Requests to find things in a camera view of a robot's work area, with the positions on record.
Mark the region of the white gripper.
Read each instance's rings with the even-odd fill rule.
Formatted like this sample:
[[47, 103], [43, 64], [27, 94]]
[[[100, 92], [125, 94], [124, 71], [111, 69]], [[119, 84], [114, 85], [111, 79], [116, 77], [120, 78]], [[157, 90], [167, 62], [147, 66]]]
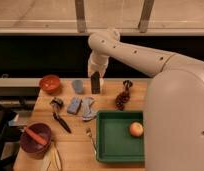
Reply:
[[91, 77], [95, 72], [98, 72], [101, 77], [105, 75], [106, 69], [108, 67], [107, 60], [93, 61], [92, 59], [88, 60], [88, 76]]

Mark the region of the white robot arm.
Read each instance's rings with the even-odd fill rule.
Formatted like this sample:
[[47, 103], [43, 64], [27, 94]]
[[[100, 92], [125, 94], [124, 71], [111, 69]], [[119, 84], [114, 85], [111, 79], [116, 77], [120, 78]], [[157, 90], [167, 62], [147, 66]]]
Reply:
[[104, 74], [110, 57], [150, 76], [144, 117], [146, 171], [204, 171], [204, 61], [94, 32], [88, 73]]

